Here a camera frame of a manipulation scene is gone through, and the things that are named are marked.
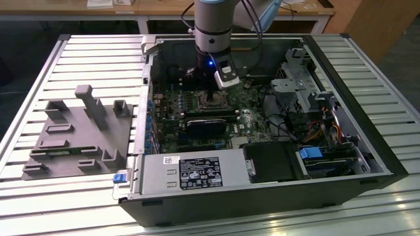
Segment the slotted aluminum surface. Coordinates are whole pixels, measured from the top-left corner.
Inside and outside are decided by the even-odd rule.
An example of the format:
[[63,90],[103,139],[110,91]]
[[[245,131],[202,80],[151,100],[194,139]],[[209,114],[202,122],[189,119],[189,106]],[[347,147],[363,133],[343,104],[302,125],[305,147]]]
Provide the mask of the slotted aluminum surface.
[[[410,175],[341,206],[142,228],[111,199],[111,175],[21,181],[22,165],[37,140],[46,101],[82,106],[73,87],[90,81],[102,104],[141,93],[141,36],[71,36],[53,58],[37,97],[0,162],[0,235],[381,235],[417,234],[420,226],[418,115],[358,50],[338,35],[314,36]],[[326,82],[318,73],[327,89]],[[130,140],[134,137],[135,118]]]

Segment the power supply label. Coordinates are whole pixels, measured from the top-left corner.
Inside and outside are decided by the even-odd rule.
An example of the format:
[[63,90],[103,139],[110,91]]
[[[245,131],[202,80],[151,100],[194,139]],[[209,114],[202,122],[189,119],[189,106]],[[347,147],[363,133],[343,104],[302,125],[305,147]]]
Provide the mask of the power supply label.
[[178,178],[182,190],[221,187],[218,157],[178,160]]

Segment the blue latch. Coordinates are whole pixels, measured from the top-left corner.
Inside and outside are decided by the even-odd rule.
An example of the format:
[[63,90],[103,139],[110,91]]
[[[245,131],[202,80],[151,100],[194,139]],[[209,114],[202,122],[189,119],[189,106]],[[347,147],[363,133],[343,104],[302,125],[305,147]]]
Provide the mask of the blue latch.
[[113,175],[113,179],[111,179],[113,183],[126,183],[126,174],[114,174]]
[[315,157],[322,157],[322,153],[318,147],[303,147],[298,151],[299,157],[302,159],[305,158],[315,158]]

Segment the white box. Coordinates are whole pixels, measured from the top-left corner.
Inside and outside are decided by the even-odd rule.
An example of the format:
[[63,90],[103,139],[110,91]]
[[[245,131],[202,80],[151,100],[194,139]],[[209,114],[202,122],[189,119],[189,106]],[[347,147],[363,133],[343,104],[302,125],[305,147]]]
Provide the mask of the white box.
[[89,10],[113,8],[111,0],[86,0],[86,8]]
[[113,0],[114,5],[131,5],[134,0]]

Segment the wooden cabinet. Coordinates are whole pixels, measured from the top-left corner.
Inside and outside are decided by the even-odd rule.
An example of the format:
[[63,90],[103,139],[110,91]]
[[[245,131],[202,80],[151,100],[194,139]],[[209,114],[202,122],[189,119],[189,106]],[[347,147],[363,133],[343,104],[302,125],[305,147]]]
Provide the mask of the wooden cabinet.
[[347,33],[374,63],[420,12],[420,0],[329,0],[335,14],[323,33]]

